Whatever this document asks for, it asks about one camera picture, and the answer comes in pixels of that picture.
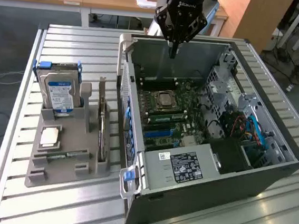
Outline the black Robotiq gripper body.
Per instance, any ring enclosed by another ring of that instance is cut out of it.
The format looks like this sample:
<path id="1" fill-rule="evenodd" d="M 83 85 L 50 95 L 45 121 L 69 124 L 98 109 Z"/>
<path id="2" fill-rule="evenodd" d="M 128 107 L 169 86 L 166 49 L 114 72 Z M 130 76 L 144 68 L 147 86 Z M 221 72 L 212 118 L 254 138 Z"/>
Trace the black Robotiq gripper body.
<path id="1" fill-rule="evenodd" d="M 168 0 L 167 8 L 169 12 L 170 21 L 173 27 L 173 41 L 175 36 L 175 25 L 177 20 L 177 14 L 179 11 L 192 12 L 196 14 L 203 13 L 204 0 Z"/>

